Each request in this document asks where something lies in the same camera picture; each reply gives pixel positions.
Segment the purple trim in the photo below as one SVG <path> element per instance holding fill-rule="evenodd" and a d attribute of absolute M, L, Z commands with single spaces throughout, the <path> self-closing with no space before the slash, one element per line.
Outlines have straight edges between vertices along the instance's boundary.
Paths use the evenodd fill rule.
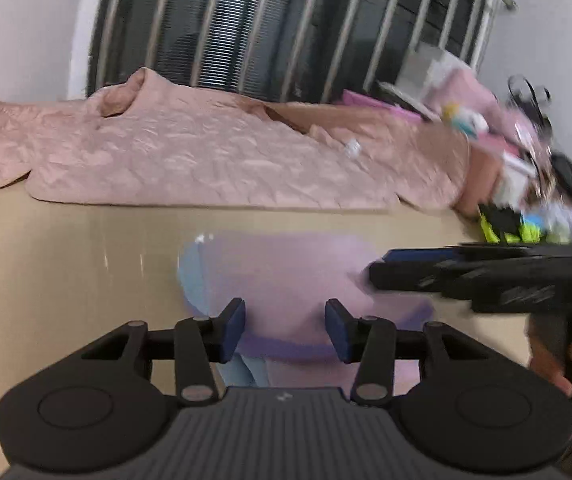
<path fill-rule="evenodd" d="M 203 316 L 184 296 L 184 301 L 194 316 Z M 400 330 L 418 330 L 426 321 L 431 319 L 434 309 L 430 301 L 425 301 L 416 307 L 412 315 L 396 323 Z M 237 353 L 246 357 L 270 358 L 288 361 L 325 361 L 336 358 L 335 349 L 330 344 L 301 345 L 272 339 L 245 332 L 238 345 Z"/>

